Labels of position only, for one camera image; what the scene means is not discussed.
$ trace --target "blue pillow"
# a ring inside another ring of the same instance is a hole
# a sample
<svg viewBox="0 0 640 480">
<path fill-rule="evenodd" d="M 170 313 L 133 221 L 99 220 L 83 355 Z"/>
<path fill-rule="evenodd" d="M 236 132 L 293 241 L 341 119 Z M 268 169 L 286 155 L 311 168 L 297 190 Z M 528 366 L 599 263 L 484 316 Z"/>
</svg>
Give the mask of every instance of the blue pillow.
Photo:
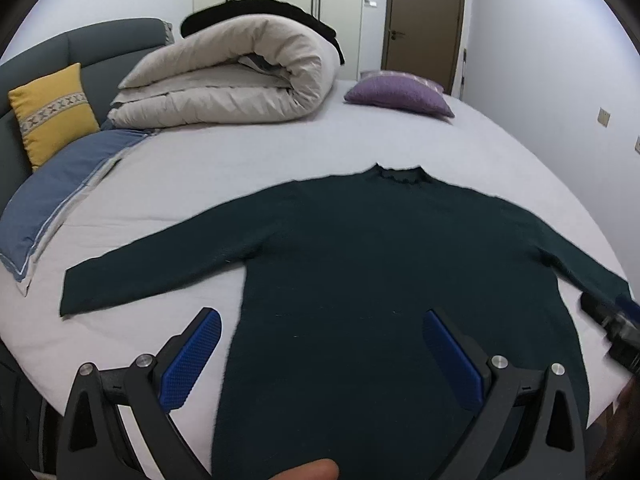
<svg viewBox="0 0 640 480">
<path fill-rule="evenodd" d="M 35 171 L 0 217 L 0 261 L 27 295 L 40 254 L 71 210 L 126 152 L 149 137 L 108 130 L 75 140 Z"/>
</svg>

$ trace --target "light switch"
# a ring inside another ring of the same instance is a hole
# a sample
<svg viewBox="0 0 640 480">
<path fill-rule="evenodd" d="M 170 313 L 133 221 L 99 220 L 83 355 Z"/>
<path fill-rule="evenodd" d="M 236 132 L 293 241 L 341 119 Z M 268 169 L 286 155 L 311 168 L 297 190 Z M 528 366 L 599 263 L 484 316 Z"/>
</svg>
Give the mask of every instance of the light switch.
<svg viewBox="0 0 640 480">
<path fill-rule="evenodd" d="M 605 128 L 609 126 L 609 119 L 611 118 L 611 114 L 606 110 L 600 109 L 600 113 L 598 115 L 598 122 L 602 124 Z"/>
</svg>

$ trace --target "white bed sheet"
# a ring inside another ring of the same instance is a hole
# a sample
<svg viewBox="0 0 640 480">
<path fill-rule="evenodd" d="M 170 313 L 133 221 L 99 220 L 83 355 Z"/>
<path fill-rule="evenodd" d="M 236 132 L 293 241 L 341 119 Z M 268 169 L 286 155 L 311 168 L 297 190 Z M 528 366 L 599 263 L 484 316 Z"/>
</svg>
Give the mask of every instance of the white bed sheet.
<svg viewBox="0 0 640 480">
<path fill-rule="evenodd" d="M 186 405 L 172 417 L 209 468 L 212 432 L 226 351 L 239 317 L 244 269 L 100 312 L 58 317 L 65 269 L 194 214 L 291 179 L 349 174 L 374 163 L 421 165 L 433 176 L 528 208 L 601 264 L 623 276 L 593 219 L 550 170 L 478 111 L 447 97 L 450 121 L 348 105 L 352 85 L 338 81 L 314 115 L 286 124 L 187 126 L 146 140 L 72 212 L 42 255 L 29 294 L 0 270 L 0 336 L 37 389 L 60 412 L 76 370 L 129 365 L 157 352 L 203 306 L 223 319 L 220 344 Z M 559 281 L 574 318 L 590 382 L 590 422 L 617 396 L 628 376 L 603 360 L 602 335 L 578 313 L 578 290 Z M 517 306 L 518 298 L 513 298 Z M 126 426 L 151 478 L 162 478 L 129 410 Z"/>
</svg>

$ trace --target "beige duvet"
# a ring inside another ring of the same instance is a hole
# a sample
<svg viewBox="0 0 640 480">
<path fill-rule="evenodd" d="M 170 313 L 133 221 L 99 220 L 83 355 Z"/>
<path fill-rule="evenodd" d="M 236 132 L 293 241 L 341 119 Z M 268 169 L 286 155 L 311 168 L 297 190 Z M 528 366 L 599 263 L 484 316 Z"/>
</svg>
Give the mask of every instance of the beige duvet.
<svg viewBox="0 0 640 480">
<path fill-rule="evenodd" d="M 279 70 L 237 63 L 247 54 Z M 145 56 L 120 83 L 109 118 L 119 128 L 289 121 L 322 104 L 339 68 L 337 50 L 310 28 L 239 16 Z"/>
</svg>

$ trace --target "upholstered headboard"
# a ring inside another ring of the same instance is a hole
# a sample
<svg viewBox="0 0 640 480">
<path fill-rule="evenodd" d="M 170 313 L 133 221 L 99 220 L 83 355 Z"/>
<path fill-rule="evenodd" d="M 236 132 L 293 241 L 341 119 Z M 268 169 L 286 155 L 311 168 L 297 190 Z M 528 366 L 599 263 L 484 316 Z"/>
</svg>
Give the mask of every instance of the upholstered headboard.
<svg viewBox="0 0 640 480">
<path fill-rule="evenodd" d="M 0 65 L 0 213 L 31 174 L 7 92 L 80 63 L 84 93 L 102 123 L 124 76 L 143 56 L 173 41 L 167 25 L 155 18 L 95 23 L 50 38 Z"/>
</svg>

